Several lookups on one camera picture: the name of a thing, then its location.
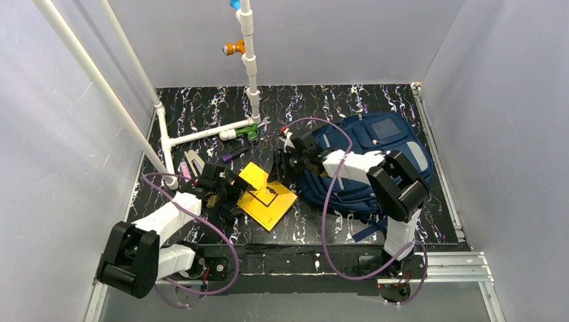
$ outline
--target blue backpack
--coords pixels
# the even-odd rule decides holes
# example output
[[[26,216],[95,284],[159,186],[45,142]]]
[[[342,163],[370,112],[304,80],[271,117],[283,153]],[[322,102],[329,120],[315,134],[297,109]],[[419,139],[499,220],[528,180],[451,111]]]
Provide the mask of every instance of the blue backpack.
[[[352,151],[365,154],[369,151],[399,150],[411,161],[425,180],[430,184],[433,179],[433,160],[415,134],[413,128],[399,114],[368,113],[347,117],[336,123],[352,139]],[[346,150],[348,141],[332,125],[316,129],[314,138],[323,149],[336,148]],[[317,176],[304,171],[298,180],[301,195],[314,205],[323,206],[326,192],[332,179]],[[334,184],[329,210],[369,215],[382,213],[380,202],[372,187],[355,180],[338,178]]]

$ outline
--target gray floor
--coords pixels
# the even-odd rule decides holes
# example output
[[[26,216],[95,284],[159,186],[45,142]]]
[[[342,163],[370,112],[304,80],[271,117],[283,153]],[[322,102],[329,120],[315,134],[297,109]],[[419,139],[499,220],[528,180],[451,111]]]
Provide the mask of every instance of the gray floor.
[[[161,286],[173,299],[170,285]],[[427,283],[401,308],[362,301],[351,294],[239,294],[174,309],[152,291],[142,300],[109,288],[100,321],[490,321],[478,283]]]

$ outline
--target green tool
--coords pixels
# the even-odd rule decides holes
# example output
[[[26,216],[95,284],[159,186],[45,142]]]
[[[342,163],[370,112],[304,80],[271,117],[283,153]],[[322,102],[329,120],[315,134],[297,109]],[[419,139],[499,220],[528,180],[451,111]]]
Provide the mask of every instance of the green tool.
[[[247,140],[250,144],[257,144],[257,123],[253,123],[253,125],[249,127],[244,127],[242,129],[235,130],[236,136],[244,136],[247,135]]]

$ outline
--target marble tabletop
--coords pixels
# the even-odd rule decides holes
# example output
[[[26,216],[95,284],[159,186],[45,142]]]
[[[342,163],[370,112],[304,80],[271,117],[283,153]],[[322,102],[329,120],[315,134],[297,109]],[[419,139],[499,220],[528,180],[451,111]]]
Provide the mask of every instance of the marble tabletop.
[[[261,116],[272,121],[259,129],[259,144],[235,159],[230,168],[239,172],[249,162],[254,162],[269,172],[272,152],[282,142],[277,134],[286,123],[300,117],[320,117],[332,121],[355,113],[395,111],[400,113],[415,129],[419,139],[430,153],[423,123],[409,85],[311,85],[260,87]],[[160,97],[166,107],[166,122],[171,138],[187,135],[241,121],[249,116],[248,99],[243,87],[201,87],[161,89]],[[306,123],[309,129],[321,125]],[[160,131],[155,119],[150,133],[150,143],[162,157]],[[190,142],[174,148],[174,166],[178,167],[183,152],[193,149],[202,159],[223,164],[221,156],[246,144],[243,140],[221,141],[217,136]],[[144,157],[141,173],[134,190],[129,212],[129,221],[151,214],[165,204],[166,199],[153,191],[142,175],[155,172]],[[156,184],[166,188],[162,179]],[[288,214],[271,231],[267,232],[247,215],[234,221],[224,221],[211,212],[202,213],[216,225],[234,244],[320,244],[321,209],[309,206],[299,198]],[[353,244],[352,235],[367,225],[354,218],[337,214],[327,216],[326,240],[331,244]],[[454,244],[458,242],[454,225],[437,174],[431,184],[431,196],[421,214],[417,237],[429,244]],[[221,238],[204,225],[190,223],[175,233],[168,242],[187,240],[199,244],[219,244]],[[382,244],[380,233],[360,241],[360,244]]]

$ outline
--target black and purple tool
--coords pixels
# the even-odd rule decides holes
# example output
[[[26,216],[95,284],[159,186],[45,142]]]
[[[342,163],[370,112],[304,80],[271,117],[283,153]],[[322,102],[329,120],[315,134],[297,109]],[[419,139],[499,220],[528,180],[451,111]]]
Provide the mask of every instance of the black and purple tool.
[[[249,147],[242,146],[241,148],[238,148],[237,150],[231,151],[230,153],[222,156],[221,159],[223,159],[225,163],[228,163],[229,161],[233,160],[234,158],[237,158],[238,156],[247,151],[249,151]]]

